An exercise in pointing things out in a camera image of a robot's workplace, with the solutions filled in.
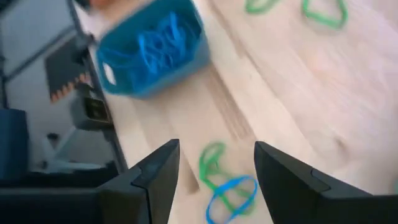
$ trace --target wooden surface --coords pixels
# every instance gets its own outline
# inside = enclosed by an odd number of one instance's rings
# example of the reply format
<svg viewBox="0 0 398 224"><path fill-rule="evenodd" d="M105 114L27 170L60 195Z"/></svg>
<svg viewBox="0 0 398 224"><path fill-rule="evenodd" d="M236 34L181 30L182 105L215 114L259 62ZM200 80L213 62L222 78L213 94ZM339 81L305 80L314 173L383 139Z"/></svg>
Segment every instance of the wooden surface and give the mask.
<svg viewBox="0 0 398 224"><path fill-rule="evenodd" d="M254 141L278 149L373 194L393 193L398 173L398 2L346 1L346 27L330 32L280 1L249 15L243 0L194 0L212 65L148 100L106 95L127 163L171 138L182 150L169 223L205 223L211 192L198 159L211 141L228 144L223 165L255 175ZM315 8L335 13L331 1ZM90 15L97 39L145 0L119 0ZM216 216L227 217L220 208ZM248 223L272 223L261 192Z"/></svg>

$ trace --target metal frame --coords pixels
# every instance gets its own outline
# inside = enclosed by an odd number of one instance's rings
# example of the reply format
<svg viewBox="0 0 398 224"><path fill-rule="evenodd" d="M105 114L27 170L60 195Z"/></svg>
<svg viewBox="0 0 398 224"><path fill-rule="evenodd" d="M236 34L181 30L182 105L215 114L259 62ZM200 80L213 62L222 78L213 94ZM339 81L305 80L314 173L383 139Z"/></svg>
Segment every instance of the metal frame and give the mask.
<svg viewBox="0 0 398 224"><path fill-rule="evenodd" d="M72 21L73 21L73 23L75 25L75 29L77 31L77 38L81 39L82 42L84 42L87 39L88 34L84 33L83 29L81 28L80 20L78 18L75 6L73 4L73 0L67 0L67 4L68 4L70 15L72 17ZM108 104L106 103L103 89L98 80L98 76L97 76L97 72L94 67L93 59L91 58L90 53L88 53L88 49L85 49L85 50L86 50L87 54L82 55L81 60L83 62L83 65L88 69L88 72L91 75L91 79L92 79L93 86L94 86L94 92L96 93L96 95L99 98L101 98L101 100L103 100L105 102L106 110L109 114L110 120L112 121L113 119L112 119L112 116L110 115L111 113L109 111ZM128 170L127 162L126 162L126 159L124 158L124 154L121 150L121 146L120 146L116 131L114 129L104 130L103 133L104 133L105 139L107 141L109 141L109 143L112 145L112 148L114 149L113 150L114 160L115 160L118 172L123 173L123 172L127 171Z"/></svg>
<svg viewBox="0 0 398 224"><path fill-rule="evenodd" d="M0 68L0 91L0 109L8 109L6 82L4 80L3 68Z"/></svg>
<svg viewBox="0 0 398 224"><path fill-rule="evenodd" d="M43 138L42 147L44 151L44 161L46 166L39 172L46 174L51 173L70 173L75 170L95 170L104 168L98 164L89 164L84 162L69 162L62 157L64 152L67 152L70 141L76 136L78 129L72 127L66 135L64 135L58 144L53 147L48 137Z"/></svg>

